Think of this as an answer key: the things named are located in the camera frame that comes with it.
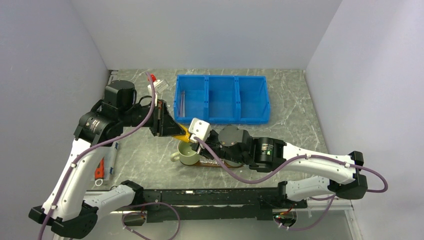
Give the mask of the brown oval wooden tray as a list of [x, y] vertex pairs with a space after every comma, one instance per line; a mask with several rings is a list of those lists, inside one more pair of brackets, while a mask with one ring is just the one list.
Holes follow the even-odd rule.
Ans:
[[[232, 162], [232, 161], [227, 161], [227, 160], [223, 160], [222, 162], [229, 169], [241, 168], [243, 166], [242, 164]], [[192, 164], [191, 166], [192, 167], [207, 167], [207, 168], [221, 168], [222, 167], [216, 161], [201, 161], [201, 160]]]

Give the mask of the yellow orange tube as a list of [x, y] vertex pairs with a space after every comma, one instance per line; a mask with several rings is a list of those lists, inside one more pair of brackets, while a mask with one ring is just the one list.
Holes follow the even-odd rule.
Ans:
[[181, 129], [180, 133], [177, 135], [174, 135], [173, 138], [182, 141], [184, 143], [190, 142], [191, 133], [189, 132], [188, 128], [184, 125], [178, 123], [179, 128]]

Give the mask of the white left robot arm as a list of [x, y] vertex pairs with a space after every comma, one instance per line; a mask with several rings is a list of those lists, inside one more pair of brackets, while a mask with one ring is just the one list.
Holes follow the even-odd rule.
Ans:
[[145, 202], [144, 188], [126, 180], [95, 198], [86, 198], [91, 179], [113, 145], [131, 133], [148, 128], [157, 137], [173, 137], [188, 142], [190, 133], [170, 115], [164, 100], [158, 99], [160, 81], [148, 77], [150, 103], [142, 105], [135, 85], [115, 80], [104, 89], [100, 99], [85, 113], [74, 131], [74, 140], [66, 165], [47, 200], [33, 207], [29, 218], [50, 226], [58, 236], [82, 239], [103, 216], [121, 207], [139, 209]]

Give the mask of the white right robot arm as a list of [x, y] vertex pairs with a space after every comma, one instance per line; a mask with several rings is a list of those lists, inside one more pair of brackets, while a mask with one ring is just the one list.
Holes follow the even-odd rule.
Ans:
[[330, 155], [307, 150], [271, 137], [252, 137], [247, 130], [234, 125], [220, 132], [211, 130], [206, 137], [191, 135], [192, 147], [208, 159], [221, 159], [246, 165], [249, 169], [268, 173], [260, 180], [246, 180], [247, 184], [264, 182], [276, 173], [288, 170], [310, 174], [299, 181], [284, 182], [275, 194], [276, 203], [287, 208], [293, 202], [332, 194], [347, 200], [362, 199], [368, 190], [367, 177], [361, 174], [363, 153]]

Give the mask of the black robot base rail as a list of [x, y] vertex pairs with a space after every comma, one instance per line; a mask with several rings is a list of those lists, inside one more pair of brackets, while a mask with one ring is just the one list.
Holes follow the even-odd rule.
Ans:
[[147, 223], [181, 220], [256, 219], [270, 221], [278, 210], [305, 209], [280, 187], [144, 189], [123, 211], [141, 211]]

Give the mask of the light green ceramic mug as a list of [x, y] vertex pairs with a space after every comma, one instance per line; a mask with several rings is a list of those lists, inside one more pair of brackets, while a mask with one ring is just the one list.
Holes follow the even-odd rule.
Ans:
[[180, 141], [177, 145], [177, 151], [171, 154], [170, 160], [172, 162], [181, 162], [184, 165], [194, 165], [199, 162], [200, 155], [192, 150], [189, 142]]

